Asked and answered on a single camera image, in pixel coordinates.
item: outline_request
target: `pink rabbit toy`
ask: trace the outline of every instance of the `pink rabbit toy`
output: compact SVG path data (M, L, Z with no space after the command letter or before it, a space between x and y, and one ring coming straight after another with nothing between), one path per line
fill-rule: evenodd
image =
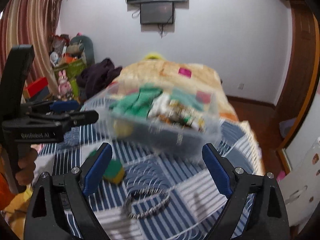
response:
M60 98L63 101L67 101L72 99L72 88L70 85L70 82L68 81L66 71L63 70L63 72L59 71L59 78L58 78L58 91L60 94Z

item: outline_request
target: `bed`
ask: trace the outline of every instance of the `bed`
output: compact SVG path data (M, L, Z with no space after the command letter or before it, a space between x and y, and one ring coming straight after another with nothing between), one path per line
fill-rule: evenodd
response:
M191 77L179 74L181 69L191 71ZM215 92L222 131L217 150L234 166L241 166L248 173L264 174L254 134L247 122L238 121L223 92L220 78L213 69L199 64L144 60L124 68L114 82L125 79L155 84L171 82L180 87ZM93 97L85 107L89 104L97 107L104 102ZM132 142L110 140L96 133L92 125L73 128L65 134L64 143L45 145L36 160L35 181L43 171L49 171L52 175L64 174L72 167L80 166L102 142L112 145L114 157L122 162L126 172L120 185L101 181L96 193L88 197L89 205L111 239L200 240L206 236L220 215L226 198L217 191L205 165L173 159L165 153L154 152L151 148ZM169 204L157 215L146 219L129 219L122 212L126 195L132 188L143 188L150 184L169 190ZM233 237L243 231L252 200L253 196L249 195ZM143 212L160 201L159 195L147 197L132 206L133 212ZM68 206L65 207L65 213L71 233L81 237Z

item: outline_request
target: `beige blanket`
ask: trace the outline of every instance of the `beige blanket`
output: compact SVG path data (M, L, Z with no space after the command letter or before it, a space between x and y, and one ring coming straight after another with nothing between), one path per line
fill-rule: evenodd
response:
M179 69L191 71L191 78L179 74ZM220 117L238 122L235 110L222 89L218 73L201 64L178 64L164 60L143 60L125 67L114 81L135 79L155 84L170 83L196 93L214 92Z

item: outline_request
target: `striped curtain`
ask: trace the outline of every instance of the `striped curtain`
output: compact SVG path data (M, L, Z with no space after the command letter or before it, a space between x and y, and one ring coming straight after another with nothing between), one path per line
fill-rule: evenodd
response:
M32 44L35 60L26 80L28 85L40 77L47 77L49 90L58 93L51 67L49 36L55 33L61 0L10 0L0 20L0 73L12 46Z

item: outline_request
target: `finger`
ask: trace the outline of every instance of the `finger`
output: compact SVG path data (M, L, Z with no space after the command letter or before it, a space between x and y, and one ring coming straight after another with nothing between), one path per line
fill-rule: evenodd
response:
M24 169L28 165L34 163L37 157L38 157L38 152L35 149L30 148L30 151L26 154L26 156L18 160L18 166L21 169Z
M20 185L28 185L34 178L33 171L36 168L36 164L32 163L27 168L16 173L16 179Z

